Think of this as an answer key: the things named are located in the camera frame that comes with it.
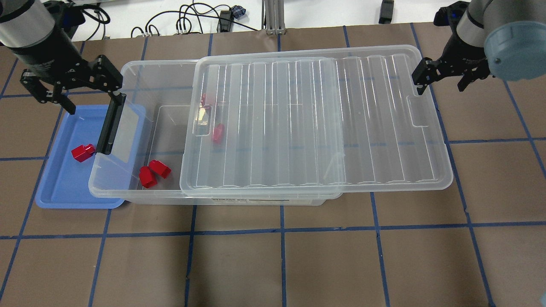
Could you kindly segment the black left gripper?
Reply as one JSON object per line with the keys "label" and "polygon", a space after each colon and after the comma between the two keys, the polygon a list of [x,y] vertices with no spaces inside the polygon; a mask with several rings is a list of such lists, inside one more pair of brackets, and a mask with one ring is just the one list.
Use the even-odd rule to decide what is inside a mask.
{"label": "black left gripper", "polygon": [[74,115],[76,105],[63,91],[83,87],[108,93],[115,101],[124,99],[119,91],[123,76],[105,55],[87,61],[66,39],[45,39],[33,46],[13,47],[12,52],[27,66],[20,77],[21,85],[41,104],[58,104]]}

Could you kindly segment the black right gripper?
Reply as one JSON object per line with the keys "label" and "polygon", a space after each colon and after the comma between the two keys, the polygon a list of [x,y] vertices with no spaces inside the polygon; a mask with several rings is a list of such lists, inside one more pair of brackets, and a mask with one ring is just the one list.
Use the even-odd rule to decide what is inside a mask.
{"label": "black right gripper", "polygon": [[476,47],[464,42],[458,36],[452,36],[438,60],[422,58],[412,72],[412,81],[417,94],[423,95],[428,86],[446,77],[460,76],[457,83],[459,92],[463,92],[471,83],[490,76],[488,60],[483,47]]}

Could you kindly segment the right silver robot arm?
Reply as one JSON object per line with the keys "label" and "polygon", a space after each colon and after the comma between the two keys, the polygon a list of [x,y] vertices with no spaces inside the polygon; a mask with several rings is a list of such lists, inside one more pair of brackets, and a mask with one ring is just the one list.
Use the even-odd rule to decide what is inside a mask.
{"label": "right silver robot arm", "polygon": [[546,72],[546,4],[543,0],[457,1],[435,13],[433,24],[452,34],[437,59],[422,58],[412,72],[417,93],[443,78],[457,88],[489,76],[531,80]]}

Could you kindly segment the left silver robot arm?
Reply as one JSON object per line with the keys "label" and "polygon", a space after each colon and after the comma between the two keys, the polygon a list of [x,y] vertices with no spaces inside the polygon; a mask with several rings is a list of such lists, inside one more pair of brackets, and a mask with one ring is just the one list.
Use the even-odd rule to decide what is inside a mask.
{"label": "left silver robot arm", "polygon": [[76,105],[64,91],[87,87],[108,93],[119,107],[123,77],[105,55],[85,60],[69,36],[38,0],[3,0],[1,43],[26,65],[20,83],[42,104],[59,104],[74,114]]}

